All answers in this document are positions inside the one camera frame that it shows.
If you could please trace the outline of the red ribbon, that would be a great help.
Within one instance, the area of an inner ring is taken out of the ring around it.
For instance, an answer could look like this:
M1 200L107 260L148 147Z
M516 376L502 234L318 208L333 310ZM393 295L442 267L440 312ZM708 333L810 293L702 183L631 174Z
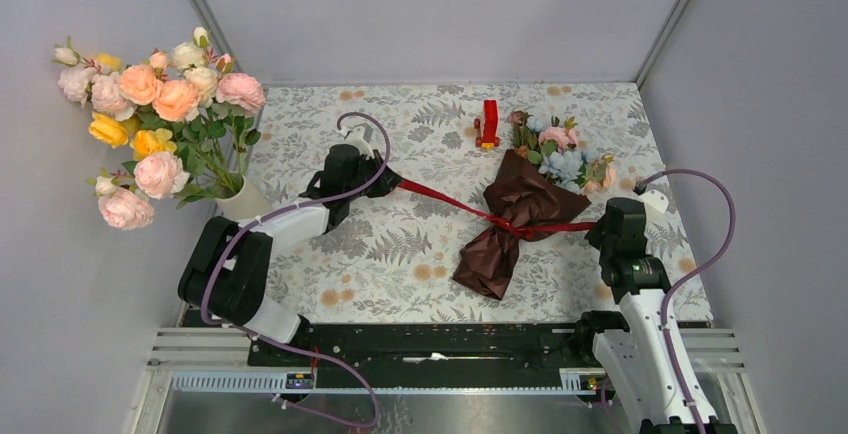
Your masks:
M516 226L505 218L474 209L454 198L449 197L446 194L443 194L439 191L436 191L434 189L431 189L429 187L418 184L408 179L402 179L400 184L398 185L398 188L444 202L453 207L474 214L480 218L487 220L493 226L501 228L509 232L510 234L527 241L534 240L537 235L541 234L588 232L591 228L595 226L595 222L592 221L576 223L557 223L552 225L541 226Z

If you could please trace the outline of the brown paper bouquet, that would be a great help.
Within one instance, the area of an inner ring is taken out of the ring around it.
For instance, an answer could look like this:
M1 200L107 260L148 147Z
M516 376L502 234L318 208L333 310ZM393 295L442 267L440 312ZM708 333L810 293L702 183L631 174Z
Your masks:
M572 223L590 205L588 195L615 181L614 156L581 144L573 117L545 119L526 111L509 116L512 147L495 180L483 191L488 213L516 226ZM488 298L501 300L525 242L489 226L459 252L452 280Z

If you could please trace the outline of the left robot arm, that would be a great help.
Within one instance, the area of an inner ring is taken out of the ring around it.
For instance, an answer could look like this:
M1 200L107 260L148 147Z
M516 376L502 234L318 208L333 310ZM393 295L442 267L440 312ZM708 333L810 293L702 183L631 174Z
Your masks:
M179 298L212 321L271 339L285 364L301 363L310 351L308 335L299 331L306 320L267 293L272 258L335 229L354 200L385 197L401 182L378 151L333 146L293 204L240 222L209 220L179 281Z

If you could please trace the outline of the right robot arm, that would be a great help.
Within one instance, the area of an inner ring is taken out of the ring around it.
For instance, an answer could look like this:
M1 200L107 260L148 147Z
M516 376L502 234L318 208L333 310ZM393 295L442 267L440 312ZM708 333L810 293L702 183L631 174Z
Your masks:
M697 379L665 266L647 251L647 221L642 201L615 197L587 233L615 307L582 315L575 356L603 367L634 433L734 433Z

